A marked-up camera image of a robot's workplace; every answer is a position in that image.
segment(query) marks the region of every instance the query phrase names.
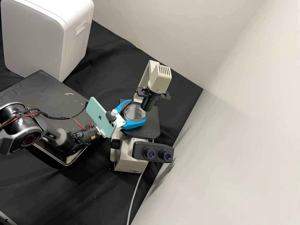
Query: red cable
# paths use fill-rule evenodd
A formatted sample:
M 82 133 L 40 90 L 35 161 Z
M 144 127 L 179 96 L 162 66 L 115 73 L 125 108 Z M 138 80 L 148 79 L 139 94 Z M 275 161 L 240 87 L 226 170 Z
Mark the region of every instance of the red cable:
M 75 120 L 74 118 L 71 118 L 71 119 L 74 120 L 75 123 L 77 123 L 77 125 L 78 125 L 81 129 L 86 130 L 86 128 L 84 128 L 83 126 L 81 126 L 80 123 L 79 123 L 77 120 Z
M 3 127 L 5 127 L 6 125 L 8 125 L 8 124 L 10 124 L 10 123 L 12 123 L 12 122 L 15 122 L 17 119 L 18 119 L 18 118 L 14 118 L 11 122 L 5 124 Z

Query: white backdrop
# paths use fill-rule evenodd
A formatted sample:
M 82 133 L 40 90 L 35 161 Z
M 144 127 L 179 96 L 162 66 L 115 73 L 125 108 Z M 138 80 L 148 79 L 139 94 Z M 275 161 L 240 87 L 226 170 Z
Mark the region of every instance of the white backdrop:
M 93 19 L 204 89 L 265 0 L 93 0 Z
M 200 96 L 133 225 L 300 224 L 299 6 L 266 0 Z

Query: smartphone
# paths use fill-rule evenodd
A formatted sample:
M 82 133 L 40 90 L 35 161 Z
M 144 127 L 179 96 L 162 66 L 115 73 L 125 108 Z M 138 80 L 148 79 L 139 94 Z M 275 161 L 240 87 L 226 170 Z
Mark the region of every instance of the smartphone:
M 111 138 L 115 131 L 117 124 L 115 121 L 110 122 L 106 117 L 106 110 L 100 105 L 100 103 L 91 97 L 87 108 L 87 114 L 97 124 L 99 129 L 105 134 L 106 137 Z

